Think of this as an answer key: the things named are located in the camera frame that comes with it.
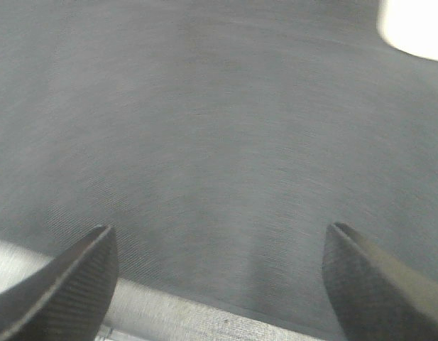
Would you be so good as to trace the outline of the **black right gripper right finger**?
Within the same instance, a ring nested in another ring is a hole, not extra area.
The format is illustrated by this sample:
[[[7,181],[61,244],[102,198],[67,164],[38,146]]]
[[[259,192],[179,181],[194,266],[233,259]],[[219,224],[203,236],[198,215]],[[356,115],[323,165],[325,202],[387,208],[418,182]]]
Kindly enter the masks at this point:
[[[322,278],[347,340],[438,340],[438,283],[346,224],[327,227]]]

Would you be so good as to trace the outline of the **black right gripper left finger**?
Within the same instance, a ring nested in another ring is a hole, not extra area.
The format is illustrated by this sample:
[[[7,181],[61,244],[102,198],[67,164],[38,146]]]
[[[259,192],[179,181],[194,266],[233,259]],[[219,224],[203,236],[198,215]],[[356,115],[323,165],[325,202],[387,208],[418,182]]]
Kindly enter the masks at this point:
[[[116,232],[95,227],[0,293],[0,340],[94,340],[118,276]]]

